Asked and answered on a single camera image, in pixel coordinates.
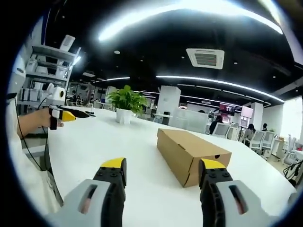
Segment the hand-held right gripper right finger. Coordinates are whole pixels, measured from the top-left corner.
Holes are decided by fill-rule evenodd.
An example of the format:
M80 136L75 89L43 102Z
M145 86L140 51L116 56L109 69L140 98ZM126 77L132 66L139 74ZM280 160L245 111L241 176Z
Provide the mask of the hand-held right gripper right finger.
M200 159L198 179L204 227L271 227L279 220L262 209L249 187L233 180L224 164Z

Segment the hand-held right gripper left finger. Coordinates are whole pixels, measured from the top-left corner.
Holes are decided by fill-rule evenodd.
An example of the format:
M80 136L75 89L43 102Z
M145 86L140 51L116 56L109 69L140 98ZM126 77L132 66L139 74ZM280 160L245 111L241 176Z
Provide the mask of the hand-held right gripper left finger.
M46 216L52 227L121 227L126 199L126 158L104 162L93 179L71 190L63 206Z

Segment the person's left hand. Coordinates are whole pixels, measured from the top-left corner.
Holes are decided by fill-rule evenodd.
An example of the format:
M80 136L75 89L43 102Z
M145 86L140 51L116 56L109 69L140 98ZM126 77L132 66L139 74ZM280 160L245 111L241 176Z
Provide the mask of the person's left hand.
M51 127L51 114L49 107L34 112L35 125L37 127Z

